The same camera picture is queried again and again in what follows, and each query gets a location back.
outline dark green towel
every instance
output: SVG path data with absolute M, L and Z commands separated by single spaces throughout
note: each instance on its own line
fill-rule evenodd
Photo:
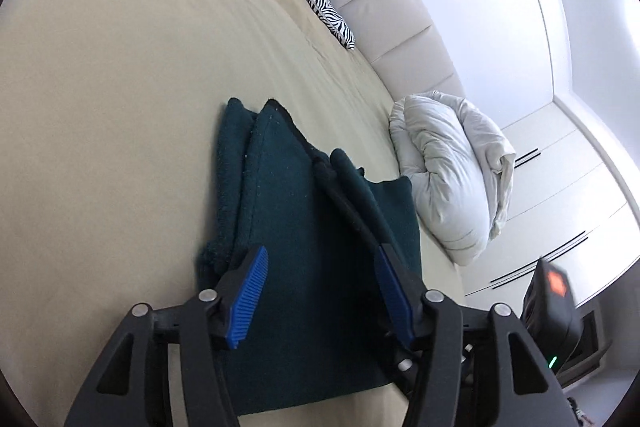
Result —
M 329 158 L 308 144 L 274 100 L 255 114 L 232 98 L 216 190 L 217 236 L 200 258 L 200 286 L 215 286 L 251 245 L 269 252 L 248 336 L 223 360 L 236 414 L 388 383 L 366 334 L 383 306 L 371 251 L 392 243 L 420 274 L 409 180 L 370 183 L 344 152 Z

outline mattress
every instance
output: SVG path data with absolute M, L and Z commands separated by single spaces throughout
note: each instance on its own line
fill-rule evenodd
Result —
M 321 150 L 398 176 L 388 90 L 305 0 L 5 0 L 0 64 L 0 367 L 40 427 L 62 425 L 131 305 L 193 295 L 229 97 L 276 98 Z M 462 301 L 424 231 L 421 251 L 426 285 Z M 241 424 L 399 425 L 405 408 L 387 386 Z

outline white duvet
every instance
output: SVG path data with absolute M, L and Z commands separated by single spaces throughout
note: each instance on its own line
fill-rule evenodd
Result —
M 396 102 L 389 132 L 420 219 L 452 261 L 471 263 L 506 222 L 513 147 L 468 100 L 435 90 Z

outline drawer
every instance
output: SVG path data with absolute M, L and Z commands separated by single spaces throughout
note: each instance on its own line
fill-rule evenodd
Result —
M 539 257 L 566 251 L 581 234 L 596 229 L 625 203 L 607 167 L 599 165 L 558 194 L 510 219 L 473 264 L 460 267 L 465 293 L 498 285 L 505 275 Z
M 502 132 L 516 150 L 516 158 L 520 158 L 534 149 L 546 149 L 576 129 L 567 115 L 555 103 L 550 103 Z
M 640 255 L 640 229 L 628 204 L 588 235 L 578 247 L 553 261 L 567 272 L 576 306 L 581 306 L 620 277 Z M 488 310 L 505 302 L 520 315 L 533 273 L 504 286 L 486 288 L 466 297 L 472 308 Z
M 514 170 L 508 219 L 558 194 L 601 163 L 602 159 L 579 130 L 568 134 Z

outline beige headboard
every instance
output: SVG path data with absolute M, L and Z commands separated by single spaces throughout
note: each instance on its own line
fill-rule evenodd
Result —
M 464 95 L 422 0 L 330 0 L 394 100 L 438 89 Z

